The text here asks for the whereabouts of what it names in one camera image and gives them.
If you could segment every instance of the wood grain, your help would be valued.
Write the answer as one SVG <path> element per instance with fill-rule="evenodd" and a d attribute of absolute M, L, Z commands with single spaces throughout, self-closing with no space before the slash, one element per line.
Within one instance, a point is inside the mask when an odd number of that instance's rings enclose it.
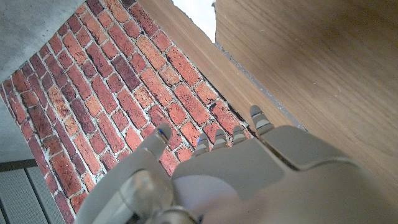
<path fill-rule="evenodd" d="M 398 5 L 217 0 L 216 40 L 398 204 Z"/>
<path fill-rule="evenodd" d="M 211 43 L 170 0 L 138 1 L 182 52 L 250 125 L 249 108 L 257 104 L 276 125 L 292 125 L 256 86 Z"/>

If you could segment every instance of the red brick wall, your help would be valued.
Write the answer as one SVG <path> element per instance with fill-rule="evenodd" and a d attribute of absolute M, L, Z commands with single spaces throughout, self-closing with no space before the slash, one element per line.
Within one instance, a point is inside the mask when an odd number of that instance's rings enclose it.
<path fill-rule="evenodd" d="M 231 139 L 247 125 L 132 2 L 87 0 L 0 87 L 67 223 L 160 123 L 173 129 L 160 159 L 169 174 L 200 133 L 213 142 L 223 128 Z"/>

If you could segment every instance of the floor plank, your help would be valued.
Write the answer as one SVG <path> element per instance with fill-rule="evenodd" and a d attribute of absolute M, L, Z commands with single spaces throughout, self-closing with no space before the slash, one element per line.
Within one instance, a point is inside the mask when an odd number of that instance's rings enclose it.
<path fill-rule="evenodd" d="M 384 3 L 217 0 L 216 40 L 397 203 L 398 7 Z"/>

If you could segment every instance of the robotic hand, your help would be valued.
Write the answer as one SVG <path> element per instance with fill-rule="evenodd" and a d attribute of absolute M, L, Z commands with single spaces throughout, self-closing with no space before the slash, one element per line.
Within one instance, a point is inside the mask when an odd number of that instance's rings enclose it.
<path fill-rule="evenodd" d="M 171 177 L 159 159 L 171 129 L 161 124 L 109 171 L 76 223 L 397 223 L 398 212 L 370 175 L 326 142 L 291 126 L 274 128 L 252 106 L 258 138 L 234 128 L 201 134 Z"/>

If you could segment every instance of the gray wall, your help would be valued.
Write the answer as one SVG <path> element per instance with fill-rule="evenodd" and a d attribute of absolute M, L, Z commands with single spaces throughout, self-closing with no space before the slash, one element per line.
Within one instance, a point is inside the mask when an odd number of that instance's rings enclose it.
<path fill-rule="evenodd" d="M 0 82 L 46 43 L 83 0 L 0 0 Z"/>

